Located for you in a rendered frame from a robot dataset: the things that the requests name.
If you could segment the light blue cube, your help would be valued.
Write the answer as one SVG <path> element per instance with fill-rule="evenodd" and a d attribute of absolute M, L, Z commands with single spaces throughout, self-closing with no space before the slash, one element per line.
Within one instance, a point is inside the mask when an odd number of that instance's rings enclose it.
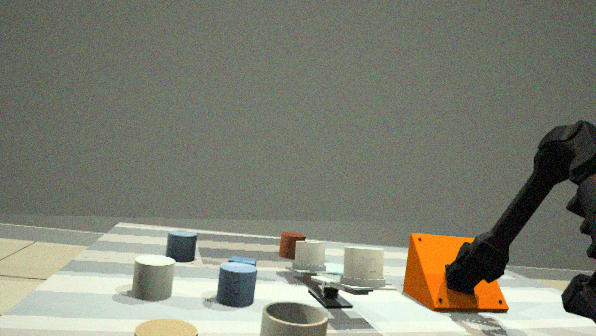
<path fill-rule="evenodd" d="M 256 267 L 256 259 L 248 259 L 248 258 L 241 258 L 241 257 L 229 257 L 227 262 L 242 262 L 242 263 L 247 263 L 247 264 L 251 264 L 254 265 Z"/>

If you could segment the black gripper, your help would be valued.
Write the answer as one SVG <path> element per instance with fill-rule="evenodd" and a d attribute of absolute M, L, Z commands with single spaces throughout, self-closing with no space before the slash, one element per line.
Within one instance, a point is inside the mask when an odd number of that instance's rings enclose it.
<path fill-rule="evenodd" d="M 588 257 L 596 259 L 596 200 L 585 210 L 585 220 L 580 233 L 588 234 L 592 244 L 587 249 Z M 591 319 L 596 323 L 596 270 L 592 276 L 578 275 L 572 279 L 561 295 L 562 306 L 570 314 Z"/>

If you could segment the dark blue cylinder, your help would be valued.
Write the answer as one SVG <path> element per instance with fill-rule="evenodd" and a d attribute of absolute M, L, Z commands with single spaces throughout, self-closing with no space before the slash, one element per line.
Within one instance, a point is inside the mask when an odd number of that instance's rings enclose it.
<path fill-rule="evenodd" d="M 195 258 L 197 234 L 188 231 L 168 231 L 166 257 L 175 262 L 192 262 Z"/>
<path fill-rule="evenodd" d="M 242 262 L 225 262 L 220 266 L 217 299 L 232 308 L 251 306 L 254 300 L 257 267 Z"/>

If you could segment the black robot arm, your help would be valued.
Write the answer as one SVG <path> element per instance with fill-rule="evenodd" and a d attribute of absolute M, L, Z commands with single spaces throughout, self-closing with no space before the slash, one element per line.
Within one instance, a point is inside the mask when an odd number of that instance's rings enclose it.
<path fill-rule="evenodd" d="M 448 289 L 474 295 L 482 280 L 500 278 L 509 262 L 509 245 L 554 185 L 568 179 L 578 185 L 566 210 L 585 218 L 586 208 L 596 200 L 596 126 L 581 120 L 556 126 L 538 149 L 533 173 L 494 227 L 465 242 L 455 261 L 445 265 Z"/>

